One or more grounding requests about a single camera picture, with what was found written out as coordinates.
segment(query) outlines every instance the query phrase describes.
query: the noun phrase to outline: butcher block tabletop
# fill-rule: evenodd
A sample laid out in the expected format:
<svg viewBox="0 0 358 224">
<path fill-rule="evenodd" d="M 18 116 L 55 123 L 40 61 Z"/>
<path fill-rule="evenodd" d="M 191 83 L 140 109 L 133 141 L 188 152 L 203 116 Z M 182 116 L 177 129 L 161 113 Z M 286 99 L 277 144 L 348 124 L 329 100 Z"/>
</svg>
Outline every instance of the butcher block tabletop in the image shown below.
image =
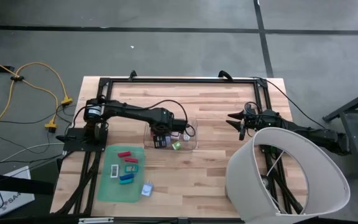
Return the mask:
<svg viewBox="0 0 358 224">
<path fill-rule="evenodd" d="M 96 97 L 99 79 L 84 77 L 76 110 Z M 281 78 L 269 78 L 285 92 Z M 268 90 L 272 109 L 284 119 L 292 120 L 288 100 L 273 85 Z M 263 91 L 260 91 L 264 105 Z M 141 196 L 136 203 L 102 202 L 97 199 L 104 153 L 99 166 L 92 216 L 112 217 L 193 217 L 239 218 L 234 205 L 225 194 L 226 166 L 230 157 L 250 139 L 239 141 L 239 133 L 225 120 L 229 113 L 243 110 L 244 103 L 255 101 L 254 87 L 238 83 L 115 83 L 111 99 L 131 105 L 146 107 L 171 99 L 180 102 L 189 118 L 198 122 L 198 145 L 192 151 L 171 151 L 145 148 L 144 179 L 154 185 L 151 197 Z M 162 103 L 184 118 L 181 108 L 170 102 Z M 110 118 L 107 146 L 125 145 L 143 147 L 145 123 L 127 118 Z M 76 120 L 76 127 L 85 125 L 83 111 Z M 51 212 L 56 212 L 70 198 L 78 186 L 84 152 L 74 152 L 62 164 Z M 261 174 L 265 174 L 264 155 L 256 150 Z M 304 205 L 307 187 L 297 162 L 289 155 L 282 156 L 288 188 Z M 85 208 L 89 184 L 85 188 L 81 211 Z"/>
</svg>

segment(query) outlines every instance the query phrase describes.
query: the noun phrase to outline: concrete floor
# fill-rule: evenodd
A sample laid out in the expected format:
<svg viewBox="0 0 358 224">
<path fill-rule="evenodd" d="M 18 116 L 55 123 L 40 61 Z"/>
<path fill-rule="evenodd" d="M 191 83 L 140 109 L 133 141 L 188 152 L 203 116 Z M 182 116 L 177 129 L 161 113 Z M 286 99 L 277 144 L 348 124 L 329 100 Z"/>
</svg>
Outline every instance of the concrete floor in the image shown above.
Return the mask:
<svg viewBox="0 0 358 224">
<path fill-rule="evenodd" d="M 266 29 L 358 30 L 358 1 L 260 0 L 260 7 Z M 0 0 L 0 24 L 258 28 L 252 0 Z M 267 35 L 267 45 L 274 77 L 284 78 L 288 96 L 319 122 L 358 95 L 358 35 Z M 220 70 L 234 77 L 267 76 L 259 34 L 0 30 L 0 63 L 17 68 L 33 61 L 57 70 L 75 100 L 85 75 L 129 75 L 134 69 L 145 76 L 216 76 Z M 58 80 L 46 69 L 32 67 L 22 74 L 63 97 Z M 0 74 L 0 112 L 9 84 L 9 75 Z M 53 104 L 50 96 L 18 83 L 3 119 L 35 121 L 53 113 Z M 294 122 L 316 127 L 294 106 L 291 112 Z M 0 123 L 0 136 L 27 147 L 43 144 L 43 125 Z M 58 125 L 65 127 L 61 121 Z M 343 130 L 339 121 L 327 127 Z M 19 150 L 0 140 L 0 160 Z M 61 150 L 23 152 L 16 159 L 50 157 Z M 343 173 L 358 171 L 353 156 L 329 156 Z M 19 166 L 1 164 L 0 174 Z M 358 180 L 349 184 L 351 201 L 328 217 L 358 221 Z"/>
</svg>

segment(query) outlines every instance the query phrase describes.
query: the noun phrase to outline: transparent bin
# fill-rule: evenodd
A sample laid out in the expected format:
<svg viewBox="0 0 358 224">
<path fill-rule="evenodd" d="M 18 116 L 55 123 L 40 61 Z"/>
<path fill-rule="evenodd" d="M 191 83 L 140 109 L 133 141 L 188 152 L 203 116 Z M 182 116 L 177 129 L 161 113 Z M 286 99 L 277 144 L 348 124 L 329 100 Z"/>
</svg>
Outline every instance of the transparent bin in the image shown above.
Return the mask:
<svg viewBox="0 0 358 224">
<path fill-rule="evenodd" d="M 179 137 L 168 135 L 168 136 L 171 137 L 170 143 L 167 143 L 166 147 L 158 148 L 158 149 L 174 150 L 174 148 L 172 147 L 172 144 L 177 142 L 177 141 L 180 142 L 180 144 L 181 144 L 181 148 L 179 149 L 179 151 L 190 151 L 190 150 L 193 150 L 193 149 L 197 148 L 197 137 L 198 137 L 197 128 L 198 128 L 198 125 L 197 125 L 196 118 L 188 118 L 188 124 L 192 125 L 194 127 L 195 132 L 196 132 L 196 134 L 193 137 L 190 137 L 189 141 L 185 141 L 184 138 L 183 138 L 184 134 L 186 134 L 186 133 L 180 134 Z M 186 130 L 187 130 L 187 132 L 189 134 L 193 133 L 192 128 L 187 128 Z M 150 126 L 147 123 L 145 125 L 145 130 L 144 130 L 143 143 L 144 143 L 145 148 L 155 149 L 154 148 L 154 141 L 153 141 L 152 133 L 150 131 Z"/>
</svg>

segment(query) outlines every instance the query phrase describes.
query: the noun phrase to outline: white lampshade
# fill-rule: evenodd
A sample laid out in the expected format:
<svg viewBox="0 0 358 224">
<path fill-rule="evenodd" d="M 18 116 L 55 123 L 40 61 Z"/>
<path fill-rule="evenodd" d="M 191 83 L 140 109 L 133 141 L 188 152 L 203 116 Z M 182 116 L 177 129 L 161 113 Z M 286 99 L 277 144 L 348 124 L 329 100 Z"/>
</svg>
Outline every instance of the white lampshade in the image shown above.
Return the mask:
<svg viewBox="0 0 358 224">
<path fill-rule="evenodd" d="M 300 215 L 282 214 L 262 183 L 254 153 L 257 145 L 277 147 L 301 166 L 308 186 Z M 264 128 L 230 158 L 226 190 L 246 223 L 296 223 L 343 208 L 350 199 L 349 185 L 337 165 L 311 141 L 281 128 Z"/>
</svg>

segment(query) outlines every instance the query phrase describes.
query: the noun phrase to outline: white cable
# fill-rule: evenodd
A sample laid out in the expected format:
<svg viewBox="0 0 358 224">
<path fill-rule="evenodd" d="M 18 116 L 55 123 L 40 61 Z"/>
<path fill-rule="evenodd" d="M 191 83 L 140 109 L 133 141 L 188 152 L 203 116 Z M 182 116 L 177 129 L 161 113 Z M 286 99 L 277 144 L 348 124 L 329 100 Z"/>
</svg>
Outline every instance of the white cable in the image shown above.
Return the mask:
<svg viewBox="0 0 358 224">
<path fill-rule="evenodd" d="M 17 152 L 17 153 L 15 153 L 15 154 L 13 154 L 13 155 L 11 155 L 11 156 L 9 156 L 9 157 L 7 157 L 7 158 L 1 160 L 0 162 L 4 162 L 4 161 L 6 161 L 7 159 L 10 159 L 10 158 L 12 158 L 12 157 L 14 157 L 14 156 L 16 156 L 16 155 L 18 155 L 18 154 L 20 154 L 20 153 L 26 151 L 26 150 L 29 150 L 29 149 L 33 149 L 33 148 L 37 148 L 37 147 L 42 147 L 42 146 L 54 146 L 54 145 L 63 145 L 63 144 L 64 144 L 64 143 L 46 143 L 46 144 L 39 144 L 39 145 L 36 145 L 36 146 L 31 146 L 31 147 L 28 147 L 28 148 L 25 148 L 25 149 L 20 150 L 19 152 Z"/>
<path fill-rule="evenodd" d="M 276 201 L 276 200 L 272 197 L 272 195 L 271 195 L 270 193 L 268 193 L 268 194 L 270 195 L 270 198 L 271 198 L 275 203 L 277 203 L 278 208 L 280 209 L 281 213 L 287 214 L 287 212 L 281 207 L 280 203 L 279 203 L 278 201 Z"/>
<path fill-rule="evenodd" d="M 271 166 L 271 168 L 268 170 L 266 176 L 269 175 L 270 171 L 272 171 L 272 169 L 274 168 L 274 166 L 276 165 L 276 163 L 280 160 L 281 156 L 283 155 L 284 151 L 281 152 L 281 154 L 279 155 L 279 157 L 276 159 L 276 161 L 274 161 L 273 165 Z"/>
</svg>

